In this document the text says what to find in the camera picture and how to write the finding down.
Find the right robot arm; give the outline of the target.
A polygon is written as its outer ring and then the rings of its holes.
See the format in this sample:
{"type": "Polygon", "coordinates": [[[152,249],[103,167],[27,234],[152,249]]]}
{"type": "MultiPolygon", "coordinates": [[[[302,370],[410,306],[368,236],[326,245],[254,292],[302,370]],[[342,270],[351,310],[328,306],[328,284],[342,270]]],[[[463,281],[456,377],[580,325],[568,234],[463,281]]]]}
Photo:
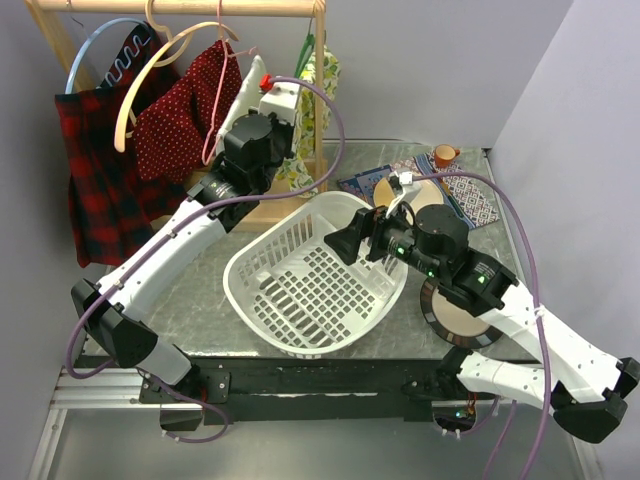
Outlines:
{"type": "Polygon", "coordinates": [[[532,368],[479,353],[451,353],[438,378],[440,391],[509,397],[546,410],[569,434],[599,444],[620,424],[626,397],[639,383],[639,363],[617,358],[572,330],[543,306],[516,275],[494,257],[470,247],[469,229],[446,205],[411,214],[386,207],[360,208],[350,223],[325,236],[346,265],[361,244],[375,262],[393,257],[425,275],[456,308],[496,328],[541,362],[532,368]]]}

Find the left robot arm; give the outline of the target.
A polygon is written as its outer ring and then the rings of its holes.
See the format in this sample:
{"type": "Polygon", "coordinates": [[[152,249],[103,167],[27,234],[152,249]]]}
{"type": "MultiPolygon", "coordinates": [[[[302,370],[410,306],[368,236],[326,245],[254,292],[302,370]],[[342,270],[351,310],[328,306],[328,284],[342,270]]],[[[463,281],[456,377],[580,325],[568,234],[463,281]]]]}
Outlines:
{"type": "Polygon", "coordinates": [[[276,171],[292,153],[295,116],[260,113],[237,118],[211,171],[170,220],[124,264],[98,282],[78,281],[71,295],[86,332],[121,368],[159,378],[174,400],[198,392],[198,369],[143,319],[156,297],[204,249],[223,239],[260,203],[276,171]]]}

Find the white cloth garment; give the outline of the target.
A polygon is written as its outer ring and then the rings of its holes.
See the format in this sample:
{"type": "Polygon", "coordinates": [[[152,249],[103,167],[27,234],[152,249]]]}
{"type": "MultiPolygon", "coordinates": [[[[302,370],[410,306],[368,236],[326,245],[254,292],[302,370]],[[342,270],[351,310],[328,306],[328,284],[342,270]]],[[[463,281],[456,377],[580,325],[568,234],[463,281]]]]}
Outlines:
{"type": "Polygon", "coordinates": [[[242,81],[239,93],[232,103],[221,127],[218,129],[218,138],[222,138],[226,133],[228,133],[234,122],[241,116],[248,114],[250,109],[258,109],[260,100],[263,96],[260,88],[260,81],[266,73],[267,70],[264,61],[260,55],[256,55],[252,60],[248,74],[242,81]]]}

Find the pink wire hanger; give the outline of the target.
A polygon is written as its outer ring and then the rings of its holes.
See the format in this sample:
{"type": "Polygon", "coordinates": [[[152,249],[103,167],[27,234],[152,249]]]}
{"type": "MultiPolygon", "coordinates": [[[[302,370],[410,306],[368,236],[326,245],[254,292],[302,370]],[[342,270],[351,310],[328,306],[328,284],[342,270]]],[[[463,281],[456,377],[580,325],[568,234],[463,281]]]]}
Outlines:
{"type": "Polygon", "coordinates": [[[218,129],[216,128],[215,122],[216,122],[218,106],[220,102],[222,87],[224,84],[229,59],[232,57],[238,57],[238,56],[244,56],[244,55],[255,55],[258,53],[258,47],[253,46],[247,50],[240,51],[234,54],[229,54],[228,48],[226,47],[227,39],[222,33],[221,29],[218,29],[218,40],[222,43],[222,50],[223,50],[224,57],[223,57],[221,73],[219,76],[218,87],[217,87],[213,108],[212,108],[212,113],[211,113],[211,125],[205,137],[204,146],[201,152],[201,161],[204,166],[208,166],[211,160],[214,158],[217,150],[217,145],[219,142],[219,134],[218,134],[218,129]]]}

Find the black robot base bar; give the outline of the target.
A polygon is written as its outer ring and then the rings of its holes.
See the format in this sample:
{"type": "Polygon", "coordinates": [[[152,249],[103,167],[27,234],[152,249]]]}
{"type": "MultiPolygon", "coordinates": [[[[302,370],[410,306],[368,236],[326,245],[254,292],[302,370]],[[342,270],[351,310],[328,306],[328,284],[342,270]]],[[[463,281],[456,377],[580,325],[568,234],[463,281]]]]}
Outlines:
{"type": "Polygon", "coordinates": [[[204,401],[207,425],[224,422],[401,418],[428,422],[435,402],[489,400],[453,370],[429,359],[296,360],[200,357],[194,372],[166,392],[144,382],[145,404],[180,407],[179,395],[204,401]]]}

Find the lemon print garment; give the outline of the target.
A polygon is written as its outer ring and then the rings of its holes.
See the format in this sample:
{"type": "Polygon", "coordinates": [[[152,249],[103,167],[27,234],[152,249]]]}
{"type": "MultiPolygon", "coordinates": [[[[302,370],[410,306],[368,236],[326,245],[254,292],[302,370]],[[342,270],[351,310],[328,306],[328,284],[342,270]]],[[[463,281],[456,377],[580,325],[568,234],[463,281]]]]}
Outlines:
{"type": "MultiPolygon", "coordinates": [[[[340,75],[339,60],[324,46],[323,89],[331,100],[336,97],[340,75]]],[[[297,191],[314,182],[306,161],[315,159],[315,95],[305,88],[301,89],[297,105],[293,147],[295,156],[284,161],[276,178],[286,181],[290,191],[297,191]]]]}

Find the green plastic hanger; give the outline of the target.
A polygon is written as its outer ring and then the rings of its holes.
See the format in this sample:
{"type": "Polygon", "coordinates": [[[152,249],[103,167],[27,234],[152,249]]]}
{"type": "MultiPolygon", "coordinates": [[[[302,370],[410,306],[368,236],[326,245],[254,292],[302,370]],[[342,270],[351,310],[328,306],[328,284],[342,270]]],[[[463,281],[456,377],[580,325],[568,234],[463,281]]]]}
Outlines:
{"type": "Polygon", "coordinates": [[[308,29],[298,54],[298,59],[295,67],[295,73],[294,73],[295,78],[301,77],[305,69],[305,66],[307,65],[311,57],[311,54],[314,50],[314,47],[315,47],[315,34],[313,33],[314,21],[315,21],[314,18],[311,18],[309,21],[308,29]]]}

